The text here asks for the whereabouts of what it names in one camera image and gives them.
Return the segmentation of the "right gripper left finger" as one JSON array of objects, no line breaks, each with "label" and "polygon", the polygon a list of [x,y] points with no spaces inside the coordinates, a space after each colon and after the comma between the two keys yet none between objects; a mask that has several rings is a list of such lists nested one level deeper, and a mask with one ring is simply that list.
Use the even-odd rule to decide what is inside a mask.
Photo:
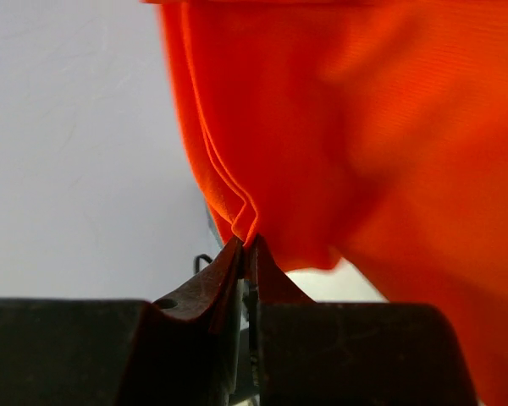
[{"label": "right gripper left finger", "polygon": [[0,298],[0,405],[225,405],[242,243],[162,298]]}]

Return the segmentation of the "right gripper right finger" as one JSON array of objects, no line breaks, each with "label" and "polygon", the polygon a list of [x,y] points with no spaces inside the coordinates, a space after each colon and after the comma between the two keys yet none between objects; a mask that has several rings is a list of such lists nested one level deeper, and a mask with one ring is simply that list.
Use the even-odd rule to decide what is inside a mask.
[{"label": "right gripper right finger", "polygon": [[318,303],[248,251],[251,342],[263,405],[475,405],[452,325],[429,304]]}]

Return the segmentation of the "orange t shirt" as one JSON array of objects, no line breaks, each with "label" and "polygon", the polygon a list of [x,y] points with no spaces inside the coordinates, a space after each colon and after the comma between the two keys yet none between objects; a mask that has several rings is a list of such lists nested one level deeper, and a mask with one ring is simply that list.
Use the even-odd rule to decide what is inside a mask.
[{"label": "orange t shirt", "polygon": [[508,1],[155,6],[221,238],[437,306],[508,405]]}]

